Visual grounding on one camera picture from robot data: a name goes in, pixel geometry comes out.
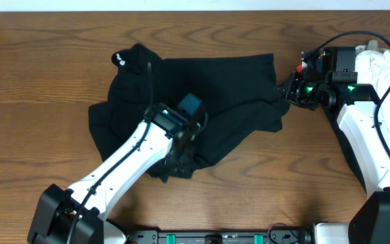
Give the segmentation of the black t-shirt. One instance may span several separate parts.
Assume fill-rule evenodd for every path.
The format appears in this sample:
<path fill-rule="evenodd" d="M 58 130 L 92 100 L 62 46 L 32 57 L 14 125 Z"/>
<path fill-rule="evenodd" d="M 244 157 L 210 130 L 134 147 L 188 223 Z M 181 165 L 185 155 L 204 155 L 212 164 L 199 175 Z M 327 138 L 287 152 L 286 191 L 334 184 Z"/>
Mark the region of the black t-shirt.
<path fill-rule="evenodd" d="M 194 138 L 148 174 L 190 178 L 216 165 L 254 131 L 277 132 L 289 105 L 280 99 L 272 54 L 161 58 L 142 44 L 112 55 L 117 73 L 105 102 L 89 107 L 89 131 L 107 159 L 149 108 L 164 104 L 194 124 Z"/>

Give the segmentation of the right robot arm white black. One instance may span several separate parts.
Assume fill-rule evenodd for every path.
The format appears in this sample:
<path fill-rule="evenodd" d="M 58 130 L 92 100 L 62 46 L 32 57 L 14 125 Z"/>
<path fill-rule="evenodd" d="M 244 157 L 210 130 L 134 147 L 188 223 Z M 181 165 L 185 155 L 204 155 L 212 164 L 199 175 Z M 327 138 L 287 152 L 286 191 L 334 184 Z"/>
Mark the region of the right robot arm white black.
<path fill-rule="evenodd" d="M 313 224 L 303 243 L 390 243 L 390 138 L 376 115 L 379 96 L 352 70 L 293 73 L 278 86 L 281 98 L 301 108 L 325 109 L 346 153 L 357 164 L 368 199 L 348 223 Z"/>

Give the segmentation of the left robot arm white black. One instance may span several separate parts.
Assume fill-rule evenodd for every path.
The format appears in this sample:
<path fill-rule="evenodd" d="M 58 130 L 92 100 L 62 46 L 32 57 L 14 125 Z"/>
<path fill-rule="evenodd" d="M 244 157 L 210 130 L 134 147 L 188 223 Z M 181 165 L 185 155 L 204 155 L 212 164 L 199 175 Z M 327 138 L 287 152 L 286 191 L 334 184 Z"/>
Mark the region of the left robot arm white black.
<path fill-rule="evenodd" d="M 204 118 L 188 108 L 153 108 L 90 174 L 66 190 L 52 184 L 42 193 L 28 243 L 126 243 L 126 234 L 108 221 L 110 212 L 150 167 L 191 140 Z"/>

